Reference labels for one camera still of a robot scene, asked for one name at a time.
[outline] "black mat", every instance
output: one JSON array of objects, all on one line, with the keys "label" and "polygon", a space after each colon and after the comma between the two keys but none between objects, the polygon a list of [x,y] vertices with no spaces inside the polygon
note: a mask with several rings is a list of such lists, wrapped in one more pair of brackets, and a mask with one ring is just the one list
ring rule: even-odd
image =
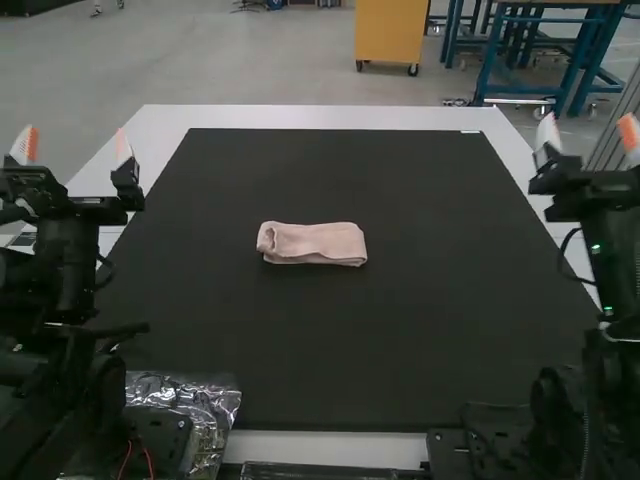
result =
[{"label": "black mat", "polygon": [[[243,428],[424,431],[577,361],[586,292],[481,134],[191,130],[110,258],[132,368],[234,372]],[[350,220],[361,269],[273,266],[264,220]]]}]

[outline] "concrete floor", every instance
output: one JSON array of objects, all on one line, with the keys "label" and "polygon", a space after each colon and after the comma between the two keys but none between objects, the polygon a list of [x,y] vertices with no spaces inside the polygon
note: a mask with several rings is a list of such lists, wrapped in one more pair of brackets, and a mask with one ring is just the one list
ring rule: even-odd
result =
[{"label": "concrete floor", "polygon": [[[144,104],[439,105],[471,96],[479,68],[444,70],[442,39],[428,37],[418,78],[390,66],[357,74],[351,8],[229,15],[231,0],[114,3],[97,19],[87,1],[0,19],[0,145],[35,124],[40,158],[63,182]],[[640,29],[626,21],[607,62],[625,75],[639,52]],[[530,110],[505,111],[531,138]],[[588,153],[605,121],[606,108],[561,128]]]}]

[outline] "pink cloth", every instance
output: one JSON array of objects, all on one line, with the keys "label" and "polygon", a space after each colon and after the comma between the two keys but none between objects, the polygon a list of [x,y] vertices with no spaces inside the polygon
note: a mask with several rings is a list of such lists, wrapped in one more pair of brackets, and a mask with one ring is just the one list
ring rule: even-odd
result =
[{"label": "pink cloth", "polygon": [[359,267],[367,261],[364,233],[355,223],[290,225],[264,222],[258,232],[259,252],[275,264],[324,263]]}]

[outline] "red wire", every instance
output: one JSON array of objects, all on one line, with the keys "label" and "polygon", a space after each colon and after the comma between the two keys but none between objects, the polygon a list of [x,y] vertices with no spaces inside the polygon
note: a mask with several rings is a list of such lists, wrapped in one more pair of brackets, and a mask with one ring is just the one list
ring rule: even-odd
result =
[{"label": "red wire", "polygon": [[120,465],[120,471],[118,472],[118,478],[116,480],[122,480],[122,473],[124,472],[124,467],[127,466],[129,462],[129,457],[131,457],[131,450],[133,450],[133,443],[129,440],[129,446],[127,448],[127,454],[124,456],[124,460],[122,461],[122,465]]},{"label": "red wire", "polygon": [[143,448],[142,451],[147,457],[147,465],[149,466],[149,475],[151,475],[149,480],[155,480],[155,476],[153,474],[153,463],[151,462],[151,454],[149,453],[149,450],[147,450],[146,448]]}]

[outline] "yellow cabinet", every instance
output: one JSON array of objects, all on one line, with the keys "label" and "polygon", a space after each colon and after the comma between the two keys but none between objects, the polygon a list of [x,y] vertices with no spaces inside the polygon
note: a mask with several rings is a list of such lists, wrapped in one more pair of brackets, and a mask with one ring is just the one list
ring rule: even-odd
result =
[{"label": "yellow cabinet", "polygon": [[363,61],[419,64],[428,6],[429,0],[357,0],[358,70]]}]

